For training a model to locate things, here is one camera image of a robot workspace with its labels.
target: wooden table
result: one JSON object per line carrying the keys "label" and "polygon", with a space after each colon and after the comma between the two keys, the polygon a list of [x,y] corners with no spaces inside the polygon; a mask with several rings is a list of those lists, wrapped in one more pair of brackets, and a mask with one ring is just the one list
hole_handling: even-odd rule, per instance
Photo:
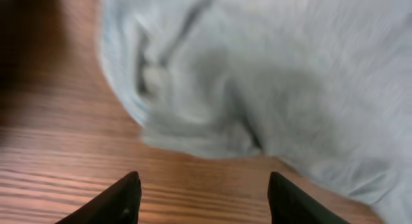
{"label": "wooden table", "polygon": [[97,1],[23,0],[24,54],[1,75],[0,223],[54,223],[129,171],[143,183],[141,224],[270,223],[271,171],[352,223],[379,223],[275,158],[202,160],[142,144],[96,60]]}

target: crumpled cloth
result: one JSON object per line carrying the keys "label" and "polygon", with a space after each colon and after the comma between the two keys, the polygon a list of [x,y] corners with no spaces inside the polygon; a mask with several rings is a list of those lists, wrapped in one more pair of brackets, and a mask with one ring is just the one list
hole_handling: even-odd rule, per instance
{"label": "crumpled cloth", "polygon": [[146,143],[277,156],[412,223],[412,0],[102,3],[102,68]]}

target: wood grain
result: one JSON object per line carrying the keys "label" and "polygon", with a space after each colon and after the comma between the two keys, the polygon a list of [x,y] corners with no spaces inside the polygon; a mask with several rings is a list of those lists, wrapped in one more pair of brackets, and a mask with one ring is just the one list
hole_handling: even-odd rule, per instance
{"label": "wood grain", "polygon": [[98,0],[22,3],[24,54],[1,75],[0,223],[55,223],[129,171],[142,180],[141,224],[270,223],[272,171],[351,223],[380,223],[275,158],[202,160],[142,144],[95,57]]}

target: light blue fabric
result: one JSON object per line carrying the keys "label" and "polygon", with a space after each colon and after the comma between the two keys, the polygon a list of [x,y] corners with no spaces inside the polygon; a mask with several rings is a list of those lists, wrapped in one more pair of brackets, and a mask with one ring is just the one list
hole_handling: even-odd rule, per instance
{"label": "light blue fabric", "polygon": [[100,58],[144,140],[278,156],[412,223],[412,0],[104,0]]}

